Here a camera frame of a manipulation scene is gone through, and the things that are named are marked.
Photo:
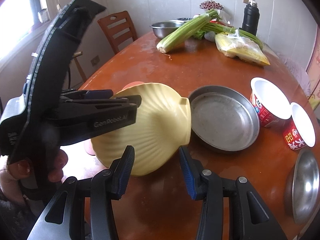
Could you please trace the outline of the person's left hand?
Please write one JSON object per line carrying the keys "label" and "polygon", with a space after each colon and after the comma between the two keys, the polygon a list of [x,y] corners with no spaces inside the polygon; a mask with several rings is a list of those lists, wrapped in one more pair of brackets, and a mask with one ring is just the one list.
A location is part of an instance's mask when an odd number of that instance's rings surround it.
{"label": "person's left hand", "polygon": [[[8,157],[1,156],[1,191],[4,196],[14,204],[25,206],[18,181],[31,175],[29,161],[22,160],[13,164],[7,164]],[[48,173],[48,180],[57,183],[63,178],[63,167],[68,162],[68,156],[63,150],[59,150],[54,160],[53,169]]]}

